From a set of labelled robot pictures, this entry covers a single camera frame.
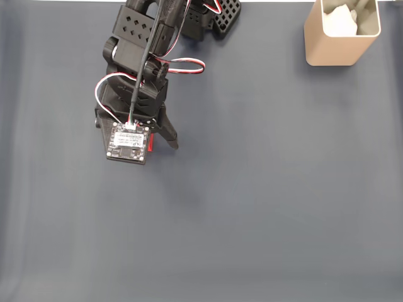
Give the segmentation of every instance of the dark gray mat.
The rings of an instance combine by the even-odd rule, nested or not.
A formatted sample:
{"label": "dark gray mat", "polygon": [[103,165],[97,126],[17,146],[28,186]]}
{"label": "dark gray mat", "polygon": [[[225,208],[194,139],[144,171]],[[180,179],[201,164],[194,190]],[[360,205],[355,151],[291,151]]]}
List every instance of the dark gray mat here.
{"label": "dark gray mat", "polygon": [[180,148],[144,167],[94,127],[119,5],[2,6],[0,301],[402,301],[400,12],[354,67],[312,68],[311,5],[181,40],[207,69],[169,77]]}

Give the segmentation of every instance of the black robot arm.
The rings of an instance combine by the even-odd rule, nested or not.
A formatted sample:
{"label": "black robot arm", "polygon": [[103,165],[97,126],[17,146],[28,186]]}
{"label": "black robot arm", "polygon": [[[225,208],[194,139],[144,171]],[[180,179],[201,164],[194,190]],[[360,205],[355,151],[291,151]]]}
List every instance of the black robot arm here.
{"label": "black robot arm", "polygon": [[[147,16],[153,2],[161,10],[156,19]],[[176,28],[195,40],[202,40],[209,29],[223,38],[240,10],[238,0],[192,0],[191,3],[190,0],[127,0],[121,6],[113,27],[114,36],[108,39],[103,50],[108,63],[106,84],[96,91],[99,98],[95,107],[96,126],[102,130],[108,159],[144,164],[151,133],[159,133],[172,148],[178,148],[177,134],[164,104],[166,76],[173,69],[161,57],[172,49]],[[135,77],[141,75],[140,71],[142,81],[130,116]]]}

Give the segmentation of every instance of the circuit board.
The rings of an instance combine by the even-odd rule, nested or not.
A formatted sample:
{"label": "circuit board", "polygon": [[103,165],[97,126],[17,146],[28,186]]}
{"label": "circuit board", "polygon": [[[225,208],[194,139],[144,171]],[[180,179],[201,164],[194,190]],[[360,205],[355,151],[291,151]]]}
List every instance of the circuit board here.
{"label": "circuit board", "polygon": [[149,127],[127,128],[124,124],[113,123],[106,156],[144,165],[149,133]]}

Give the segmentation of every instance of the tan container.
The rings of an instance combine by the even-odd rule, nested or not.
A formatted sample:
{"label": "tan container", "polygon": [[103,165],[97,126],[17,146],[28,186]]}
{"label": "tan container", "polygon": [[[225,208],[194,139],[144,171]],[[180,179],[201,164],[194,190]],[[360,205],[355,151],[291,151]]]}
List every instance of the tan container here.
{"label": "tan container", "polygon": [[355,9],[357,0],[316,0],[304,25],[305,54],[312,66],[350,66],[355,64],[380,34],[378,3],[368,0],[357,9],[356,36],[327,36],[323,30],[323,13],[347,4]]}

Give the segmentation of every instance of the connector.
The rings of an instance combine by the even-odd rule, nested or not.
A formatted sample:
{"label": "connector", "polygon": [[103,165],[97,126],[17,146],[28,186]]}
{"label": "connector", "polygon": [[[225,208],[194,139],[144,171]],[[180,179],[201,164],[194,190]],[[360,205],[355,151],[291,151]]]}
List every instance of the connector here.
{"label": "connector", "polygon": [[135,121],[135,123],[134,124],[129,124],[128,122],[126,122],[125,123],[125,128],[126,129],[129,129],[129,130],[136,130],[136,127],[137,127],[137,121]]}

